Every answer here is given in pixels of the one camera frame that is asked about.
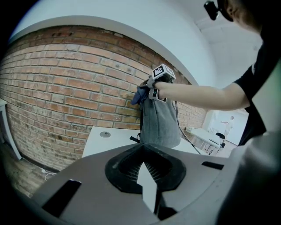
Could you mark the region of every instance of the white ceiling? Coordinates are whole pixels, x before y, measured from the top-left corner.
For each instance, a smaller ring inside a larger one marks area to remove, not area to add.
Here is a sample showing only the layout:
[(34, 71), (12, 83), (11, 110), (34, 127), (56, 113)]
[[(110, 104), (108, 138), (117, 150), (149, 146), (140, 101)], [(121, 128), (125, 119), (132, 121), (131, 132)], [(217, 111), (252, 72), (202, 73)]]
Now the white ceiling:
[(256, 61), (262, 44), (260, 36), (227, 21), (221, 14), (212, 21), (204, 8), (206, 0), (177, 2), (186, 9), (210, 44), (218, 72), (217, 87), (235, 81)]

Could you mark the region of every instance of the white wall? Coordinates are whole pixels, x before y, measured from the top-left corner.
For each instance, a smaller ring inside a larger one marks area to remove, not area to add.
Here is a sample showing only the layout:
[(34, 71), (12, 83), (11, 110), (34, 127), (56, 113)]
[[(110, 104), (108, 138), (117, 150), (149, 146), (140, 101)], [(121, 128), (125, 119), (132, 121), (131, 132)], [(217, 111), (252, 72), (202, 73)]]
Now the white wall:
[(227, 140), (229, 142), (232, 142), (233, 144), (238, 145), (249, 116), (246, 111), (219, 111), (217, 120), (213, 122), (213, 128), (219, 130), (220, 133), (224, 134), (226, 124), (221, 123), (221, 121), (227, 122), (230, 120), (231, 116), (234, 116), (233, 128), (229, 132)]
[(192, 84), (215, 85), (209, 45), (175, 0), (41, 0), (19, 23), (11, 41), (55, 25), (91, 25), (119, 32), (159, 53)]

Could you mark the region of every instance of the gray backpack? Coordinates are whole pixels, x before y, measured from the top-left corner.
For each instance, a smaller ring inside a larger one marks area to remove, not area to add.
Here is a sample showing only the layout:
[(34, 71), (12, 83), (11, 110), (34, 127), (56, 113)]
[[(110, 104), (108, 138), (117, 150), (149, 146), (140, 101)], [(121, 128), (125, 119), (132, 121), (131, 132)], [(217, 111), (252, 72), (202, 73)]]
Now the gray backpack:
[(140, 105), (140, 142), (168, 148), (180, 144), (180, 130), (173, 102), (146, 98)]

